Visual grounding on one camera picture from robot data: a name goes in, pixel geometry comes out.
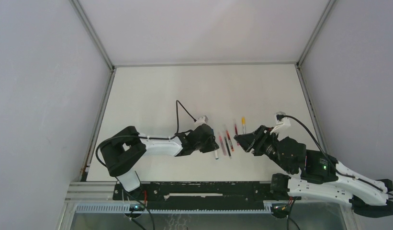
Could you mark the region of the pink gel pen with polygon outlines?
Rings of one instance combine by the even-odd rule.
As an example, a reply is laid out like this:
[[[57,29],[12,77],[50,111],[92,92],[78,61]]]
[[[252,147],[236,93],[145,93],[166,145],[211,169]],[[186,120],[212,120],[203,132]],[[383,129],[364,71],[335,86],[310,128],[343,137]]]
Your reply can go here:
[[[223,155],[224,155],[224,156],[227,156],[227,152],[226,152],[226,149],[225,149],[225,145],[224,145],[224,142],[223,142],[223,138],[222,138],[220,132],[218,132],[218,137],[219,137],[220,147],[221,147],[221,149],[222,149]]]

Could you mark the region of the dark red gel pen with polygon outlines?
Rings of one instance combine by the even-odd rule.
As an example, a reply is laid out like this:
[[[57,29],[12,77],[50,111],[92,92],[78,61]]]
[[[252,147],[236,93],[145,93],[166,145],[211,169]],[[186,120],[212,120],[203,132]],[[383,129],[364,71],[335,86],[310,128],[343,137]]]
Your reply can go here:
[[[229,145],[230,145],[230,149],[231,149],[232,152],[234,152],[235,150],[234,150],[231,138],[230,138],[230,133],[229,133],[229,131],[228,131],[226,126],[224,126],[224,130],[225,130],[225,134],[226,134],[227,140],[228,140]]]

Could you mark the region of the black gel pen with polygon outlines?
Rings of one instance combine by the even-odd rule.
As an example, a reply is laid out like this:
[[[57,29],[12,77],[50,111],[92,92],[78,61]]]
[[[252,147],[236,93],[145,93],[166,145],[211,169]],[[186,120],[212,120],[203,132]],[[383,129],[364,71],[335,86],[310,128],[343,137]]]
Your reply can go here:
[[[225,140],[225,146],[226,146],[227,154],[228,154],[229,158],[231,159],[232,158],[231,150],[230,150],[230,146],[228,144],[228,141],[227,141],[226,137],[224,137],[224,140]]]

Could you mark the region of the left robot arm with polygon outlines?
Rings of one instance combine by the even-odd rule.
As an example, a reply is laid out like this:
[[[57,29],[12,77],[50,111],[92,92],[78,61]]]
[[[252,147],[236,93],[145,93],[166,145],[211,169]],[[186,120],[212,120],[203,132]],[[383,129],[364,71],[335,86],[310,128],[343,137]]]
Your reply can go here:
[[[209,153],[218,149],[214,131],[207,124],[177,132],[172,137],[144,136],[134,126],[128,126],[102,141],[95,150],[95,157],[106,167],[109,176],[122,185],[126,196],[136,200],[142,196],[143,187],[134,166],[143,156],[181,157],[196,151]]]

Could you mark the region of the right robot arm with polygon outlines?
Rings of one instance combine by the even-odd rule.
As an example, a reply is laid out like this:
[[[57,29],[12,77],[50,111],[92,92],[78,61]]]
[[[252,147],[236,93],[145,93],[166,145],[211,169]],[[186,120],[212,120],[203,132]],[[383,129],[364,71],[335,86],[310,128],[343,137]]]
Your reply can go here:
[[[260,126],[234,136],[245,152],[267,156],[283,172],[272,175],[270,194],[276,200],[307,197],[338,203],[368,218],[393,216],[393,182],[373,180],[346,167],[336,158],[291,137],[278,138],[272,128]]]

